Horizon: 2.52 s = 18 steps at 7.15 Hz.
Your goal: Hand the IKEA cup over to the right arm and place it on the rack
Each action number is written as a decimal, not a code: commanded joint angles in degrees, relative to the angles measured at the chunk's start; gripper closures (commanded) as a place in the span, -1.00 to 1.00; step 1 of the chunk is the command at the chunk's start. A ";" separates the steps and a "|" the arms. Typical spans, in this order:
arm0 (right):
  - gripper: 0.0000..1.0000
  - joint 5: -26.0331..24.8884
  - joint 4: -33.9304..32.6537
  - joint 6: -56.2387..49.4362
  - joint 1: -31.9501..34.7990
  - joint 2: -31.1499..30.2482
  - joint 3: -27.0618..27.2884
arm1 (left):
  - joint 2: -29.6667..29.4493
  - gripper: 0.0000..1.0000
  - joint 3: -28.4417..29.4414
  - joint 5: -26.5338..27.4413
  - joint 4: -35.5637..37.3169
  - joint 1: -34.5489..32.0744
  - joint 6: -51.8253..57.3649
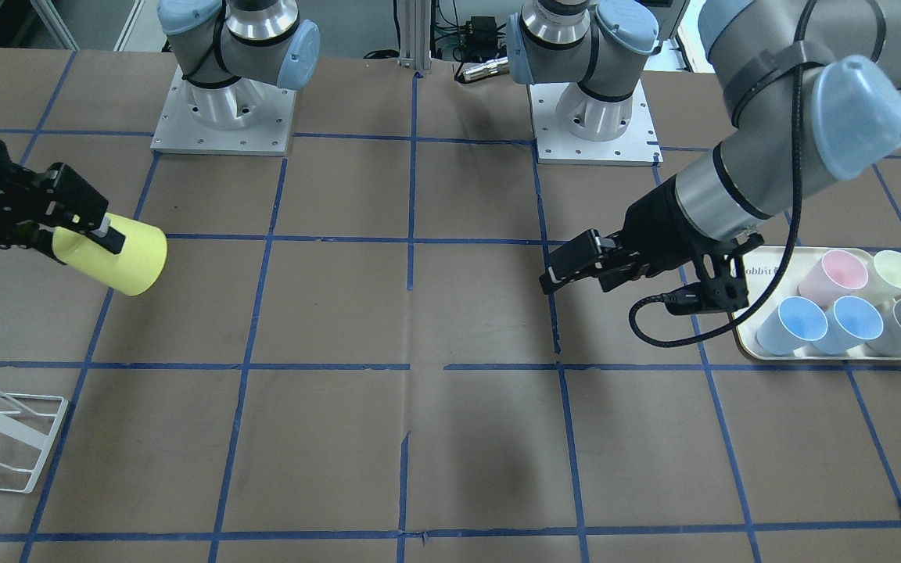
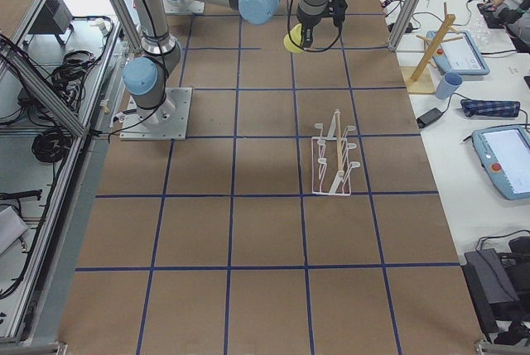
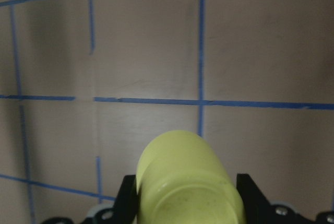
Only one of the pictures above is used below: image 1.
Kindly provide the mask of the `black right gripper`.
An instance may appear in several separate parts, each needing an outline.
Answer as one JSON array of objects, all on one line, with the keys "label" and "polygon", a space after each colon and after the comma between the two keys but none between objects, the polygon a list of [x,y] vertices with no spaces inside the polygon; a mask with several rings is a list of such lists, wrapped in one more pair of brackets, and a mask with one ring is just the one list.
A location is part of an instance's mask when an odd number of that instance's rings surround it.
[{"label": "black right gripper", "polygon": [[52,249],[52,229],[84,236],[111,254],[123,250],[126,236],[105,217],[108,200],[65,163],[42,174],[14,163],[0,139],[0,249]]}]

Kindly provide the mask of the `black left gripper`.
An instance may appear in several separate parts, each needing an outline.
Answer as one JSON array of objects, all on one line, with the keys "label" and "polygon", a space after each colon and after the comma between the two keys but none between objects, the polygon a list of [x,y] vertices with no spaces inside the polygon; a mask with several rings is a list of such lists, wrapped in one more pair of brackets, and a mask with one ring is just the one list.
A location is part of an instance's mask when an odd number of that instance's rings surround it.
[{"label": "black left gripper", "polygon": [[714,240],[703,235],[680,208],[675,186],[658,186],[628,208],[623,227],[608,236],[616,241],[615,259],[605,260],[605,244],[597,229],[587,229],[548,254],[539,283],[544,295],[580,279],[598,277],[603,292],[611,292],[641,277],[654,278],[701,256]]}]

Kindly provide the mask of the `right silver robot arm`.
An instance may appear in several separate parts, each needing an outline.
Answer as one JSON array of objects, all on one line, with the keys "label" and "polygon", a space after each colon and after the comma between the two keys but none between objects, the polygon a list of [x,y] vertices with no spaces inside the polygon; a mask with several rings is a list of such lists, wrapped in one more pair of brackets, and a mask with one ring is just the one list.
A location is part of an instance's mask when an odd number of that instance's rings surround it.
[{"label": "right silver robot arm", "polygon": [[[321,30],[294,1],[161,1],[162,32],[178,60],[155,127],[154,150],[200,156],[285,156],[296,94],[310,82]],[[70,165],[28,170],[0,139],[0,249],[61,259],[64,235],[106,254],[131,228]]]}]

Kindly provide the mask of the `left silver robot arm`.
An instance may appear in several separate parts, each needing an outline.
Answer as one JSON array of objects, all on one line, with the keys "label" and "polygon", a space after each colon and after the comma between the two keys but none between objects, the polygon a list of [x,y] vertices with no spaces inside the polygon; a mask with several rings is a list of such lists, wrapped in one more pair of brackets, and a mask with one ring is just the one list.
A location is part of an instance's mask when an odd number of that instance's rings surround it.
[{"label": "left silver robot arm", "polygon": [[737,238],[792,204],[795,138],[804,196],[901,149],[901,1],[708,1],[698,34],[734,133],[635,202],[615,234],[558,247],[544,293],[740,256]]}]

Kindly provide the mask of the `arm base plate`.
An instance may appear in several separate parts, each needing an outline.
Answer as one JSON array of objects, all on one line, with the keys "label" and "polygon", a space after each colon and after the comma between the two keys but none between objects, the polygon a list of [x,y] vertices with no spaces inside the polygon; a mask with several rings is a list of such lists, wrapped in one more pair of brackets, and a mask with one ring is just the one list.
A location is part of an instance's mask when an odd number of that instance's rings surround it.
[{"label": "arm base plate", "polygon": [[537,160],[547,164],[652,165],[660,143],[643,86],[623,101],[601,101],[578,84],[528,87]]},{"label": "arm base plate", "polygon": [[298,93],[240,79],[205,89],[176,68],[151,149],[196,156],[272,156],[289,152]]}]

